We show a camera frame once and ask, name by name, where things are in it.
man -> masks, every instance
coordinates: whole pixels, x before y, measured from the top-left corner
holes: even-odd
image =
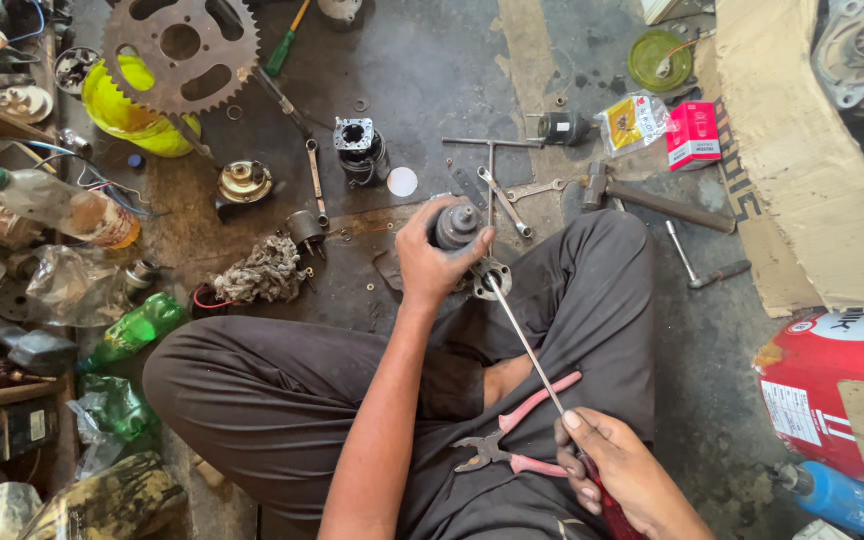
[[[560,419],[546,399],[502,445],[558,460],[569,478],[501,462],[453,471],[475,450],[451,443],[494,431],[499,414],[543,388],[498,302],[469,300],[436,320],[495,237],[488,227],[462,251],[430,246],[428,228],[455,202],[426,203],[396,237],[404,298],[390,339],[205,319],[149,359],[151,405],[260,504],[321,519],[320,538],[609,538],[571,440],[640,532],[713,538],[642,443],[654,432],[652,245],[626,213],[582,216],[510,266],[508,302],[545,373],[583,377],[559,395],[575,409]]]

red-handled pliers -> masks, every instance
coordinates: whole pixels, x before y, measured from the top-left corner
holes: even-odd
[[[553,384],[552,389],[555,390],[556,393],[562,392],[566,388],[578,383],[580,379],[582,379],[582,373],[577,371]],[[566,470],[558,465],[552,465],[545,461],[540,461],[517,453],[511,453],[498,448],[498,443],[502,440],[502,437],[509,435],[509,433],[514,430],[520,422],[522,422],[522,419],[528,416],[538,404],[545,401],[548,397],[548,390],[543,388],[536,392],[531,398],[525,399],[525,402],[523,402],[522,405],[520,405],[510,415],[500,415],[498,417],[498,430],[496,432],[485,437],[465,437],[454,443],[452,448],[470,446],[479,451],[478,455],[456,467],[455,472],[467,473],[470,471],[477,471],[493,461],[509,461],[512,472],[515,472],[516,474],[521,473],[522,471],[533,471],[549,477],[559,477],[562,479],[567,477],[568,473]]]

yellow plastic container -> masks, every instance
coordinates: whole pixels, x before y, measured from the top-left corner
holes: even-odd
[[[140,91],[149,90],[156,83],[155,76],[138,56],[119,55],[119,66],[126,80]],[[96,125],[115,138],[132,142],[162,158],[180,158],[192,152],[192,145],[168,118],[134,104],[119,91],[104,60],[85,78],[81,102]],[[202,134],[202,125],[196,117],[182,118],[197,134]]]

red screwdriver handle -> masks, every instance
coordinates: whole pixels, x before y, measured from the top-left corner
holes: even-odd
[[[606,520],[612,538],[614,540],[644,540],[645,536],[637,531],[629,519],[625,517],[622,505],[606,490],[606,486],[602,483],[602,476],[599,475],[599,468],[595,465],[592,457],[580,449],[578,458],[585,466],[585,474],[592,479],[595,485],[599,486],[599,491],[602,492],[602,517]]]

hammer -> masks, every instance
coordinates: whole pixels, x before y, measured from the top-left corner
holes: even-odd
[[[606,195],[627,203],[636,203],[647,209],[661,212],[690,221],[692,223],[709,227],[725,234],[730,234],[736,229],[736,220],[722,214],[705,211],[689,204],[670,201],[664,197],[646,193],[641,189],[633,189],[615,181],[609,181],[607,176],[609,167],[605,163],[593,161],[588,165],[588,187],[582,194],[582,209],[595,212],[606,208]]]

